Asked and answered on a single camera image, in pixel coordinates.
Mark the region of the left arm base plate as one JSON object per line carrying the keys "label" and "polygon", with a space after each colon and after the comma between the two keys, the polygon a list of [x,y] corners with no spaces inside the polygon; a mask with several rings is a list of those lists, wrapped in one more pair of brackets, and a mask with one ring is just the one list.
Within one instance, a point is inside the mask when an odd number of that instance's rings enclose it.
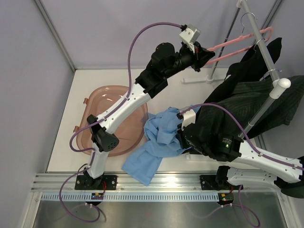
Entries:
{"label": "left arm base plate", "polygon": [[86,175],[78,175],[75,190],[116,190],[117,175],[103,175],[96,179]]}

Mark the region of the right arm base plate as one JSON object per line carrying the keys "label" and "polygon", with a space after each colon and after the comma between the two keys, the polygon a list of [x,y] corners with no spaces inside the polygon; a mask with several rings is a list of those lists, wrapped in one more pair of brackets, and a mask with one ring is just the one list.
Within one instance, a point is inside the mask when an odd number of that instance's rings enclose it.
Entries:
{"label": "right arm base plate", "polygon": [[240,185],[232,185],[228,183],[227,177],[216,174],[203,174],[199,176],[202,190],[238,190]]}

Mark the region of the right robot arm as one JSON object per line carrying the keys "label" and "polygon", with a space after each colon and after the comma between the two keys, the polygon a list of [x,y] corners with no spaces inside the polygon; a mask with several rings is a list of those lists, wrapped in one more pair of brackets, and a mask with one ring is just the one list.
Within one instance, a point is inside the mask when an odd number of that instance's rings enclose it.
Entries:
{"label": "right robot arm", "polygon": [[183,149],[190,148],[198,157],[221,162],[215,177],[217,188],[265,184],[279,188],[289,197],[304,197],[304,159],[284,157],[255,147],[227,134],[210,134],[206,142],[200,139],[195,124],[179,124],[176,135]]}

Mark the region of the light blue shirt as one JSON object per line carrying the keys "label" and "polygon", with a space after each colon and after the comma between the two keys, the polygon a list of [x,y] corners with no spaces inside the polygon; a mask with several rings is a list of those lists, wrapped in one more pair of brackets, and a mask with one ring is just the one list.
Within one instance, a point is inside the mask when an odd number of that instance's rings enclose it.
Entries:
{"label": "light blue shirt", "polygon": [[122,166],[122,170],[148,186],[156,174],[163,158],[176,157],[185,152],[176,138],[177,126],[181,124],[179,110],[170,107],[158,114],[149,114],[144,125],[147,142],[132,152]]}

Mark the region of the pink hanger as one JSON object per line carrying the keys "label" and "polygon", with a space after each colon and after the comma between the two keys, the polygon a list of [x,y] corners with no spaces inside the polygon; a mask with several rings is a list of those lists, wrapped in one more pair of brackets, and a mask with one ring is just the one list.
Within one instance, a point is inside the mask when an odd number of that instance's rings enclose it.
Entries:
{"label": "pink hanger", "polygon": [[233,29],[233,26],[234,26],[234,24],[236,22],[236,19],[237,19],[238,15],[239,15],[239,11],[240,11],[240,8],[237,8],[237,11],[236,11],[236,13],[235,13],[235,15],[233,17],[233,20],[231,22],[230,28],[228,30],[228,34],[226,35],[226,37],[224,39],[224,42],[221,43],[221,44],[218,44],[218,45],[216,45],[216,46],[214,46],[212,48],[209,48],[210,51],[216,51],[216,50],[219,49],[219,53],[218,53],[218,56],[215,59],[208,61],[207,65],[211,65],[211,64],[216,65],[219,61],[224,60],[226,58],[230,58],[230,57],[235,56],[237,54],[240,54],[242,52],[245,52],[245,51],[249,50],[252,47],[252,46],[249,46],[249,47],[237,50],[235,52],[226,54],[224,56],[222,55],[225,47],[233,45],[235,43],[241,42],[241,41],[243,41],[245,39],[249,39],[249,38],[255,36],[254,33],[250,33],[250,34],[245,34],[244,35],[244,32],[241,32],[241,34],[237,38],[234,38],[234,39],[231,39],[231,40],[228,39],[229,36],[230,36],[230,33],[231,33],[232,29]]}

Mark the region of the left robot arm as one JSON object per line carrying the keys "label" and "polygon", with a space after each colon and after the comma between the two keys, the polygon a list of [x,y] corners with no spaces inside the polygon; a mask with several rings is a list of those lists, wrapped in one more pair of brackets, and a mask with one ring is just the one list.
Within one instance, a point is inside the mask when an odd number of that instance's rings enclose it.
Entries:
{"label": "left robot arm", "polygon": [[138,107],[153,99],[167,85],[167,79],[188,67],[199,72],[215,52],[194,43],[194,49],[182,44],[176,52],[171,43],[161,43],[151,55],[147,67],[135,79],[130,90],[114,105],[98,116],[89,115],[88,127],[92,134],[92,154],[82,175],[76,178],[75,189],[97,190],[105,187],[104,171],[108,154],[119,144],[114,132]]}

